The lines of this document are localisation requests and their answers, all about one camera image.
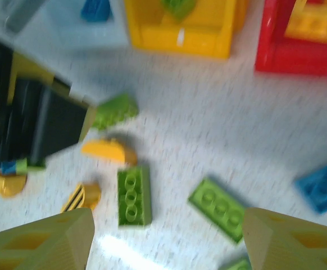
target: green block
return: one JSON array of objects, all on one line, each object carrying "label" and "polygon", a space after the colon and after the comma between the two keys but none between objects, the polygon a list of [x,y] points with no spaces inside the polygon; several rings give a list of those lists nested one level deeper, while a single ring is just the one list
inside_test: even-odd
[{"label": "green block", "polygon": [[121,94],[97,107],[93,127],[103,130],[137,116],[138,106],[128,94]]},{"label": "green block", "polygon": [[219,270],[252,270],[252,267],[248,259],[243,258],[230,267],[220,267]]},{"label": "green block", "polygon": [[203,179],[188,200],[236,244],[243,238],[245,208],[209,178]]},{"label": "green block", "polygon": [[149,169],[131,167],[117,172],[119,226],[146,226],[152,222]]},{"label": "green block", "polygon": [[161,0],[162,5],[178,20],[182,20],[195,8],[196,0]]},{"label": "green block", "polygon": [[27,159],[20,159],[16,161],[16,174],[27,174],[29,172],[38,172],[45,170],[45,160],[37,164],[31,164]]}]

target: blue lego brick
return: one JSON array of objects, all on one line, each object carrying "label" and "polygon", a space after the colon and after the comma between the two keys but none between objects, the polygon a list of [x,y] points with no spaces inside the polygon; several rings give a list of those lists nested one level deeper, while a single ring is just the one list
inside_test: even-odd
[{"label": "blue lego brick", "polygon": [[91,23],[107,21],[110,16],[110,3],[108,0],[86,0],[81,17]]},{"label": "blue lego brick", "polygon": [[297,180],[295,185],[316,212],[327,212],[327,166]]}]

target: red block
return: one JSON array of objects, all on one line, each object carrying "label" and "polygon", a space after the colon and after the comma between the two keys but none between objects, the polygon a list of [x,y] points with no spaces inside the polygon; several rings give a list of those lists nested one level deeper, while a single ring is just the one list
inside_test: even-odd
[{"label": "red block", "polygon": [[327,76],[327,44],[286,38],[296,0],[266,0],[256,70]]}]

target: lime green 2x4 brick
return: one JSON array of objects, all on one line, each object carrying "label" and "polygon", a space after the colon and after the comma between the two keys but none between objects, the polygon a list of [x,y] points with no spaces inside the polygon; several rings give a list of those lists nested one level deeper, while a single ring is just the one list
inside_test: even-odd
[{"label": "lime green 2x4 brick", "polygon": [[117,173],[119,226],[146,226],[152,222],[151,190],[147,166]]},{"label": "lime green 2x4 brick", "polygon": [[128,94],[121,94],[97,107],[93,127],[103,130],[137,116],[138,106]]},{"label": "lime green 2x4 brick", "polygon": [[235,243],[243,238],[242,220],[245,208],[209,178],[205,178],[189,198],[189,202]]},{"label": "lime green 2x4 brick", "polygon": [[248,259],[244,258],[229,266],[228,268],[221,267],[219,270],[252,270],[252,267]]},{"label": "lime green 2x4 brick", "polygon": [[195,8],[196,0],[161,0],[162,5],[178,20],[182,20]]}]

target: yellow block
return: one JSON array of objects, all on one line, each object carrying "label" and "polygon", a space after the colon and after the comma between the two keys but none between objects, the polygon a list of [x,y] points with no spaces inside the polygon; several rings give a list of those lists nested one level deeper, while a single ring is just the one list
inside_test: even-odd
[{"label": "yellow block", "polygon": [[248,0],[197,0],[182,21],[160,0],[125,0],[125,7],[134,47],[226,59],[233,33],[244,24]]},{"label": "yellow block", "polygon": [[243,236],[254,270],[327,270],[327,227],[249,208]]},{"label": "yellow block", "polygon": [[75,192],[71,194],[67,204],[61,209],[61,212],[77,208],[90,208],[93,211],[100,199],[101,189],[97,183],[79,184]]},{"label": "yellow block", "polygon": [[120,163],[128,163],[130,165],[137,164],[137,156],[134,150],[117,142],[115,139],[92,140],[86,143],[82,148],[82,153],[97,156]]},{"label": "yellow block", "polygon": [[26,175],[1,175],[0,196],[12,197],[19,194],[26,184]]},{"label": "yellow block", "polygon": [[327,0],[323,4],[296,0],[285,36],[327,43]]},{"label": "yellow block", "polygon": [[2,231],[0,270],[84,270],[94,230],[82,208]]}]

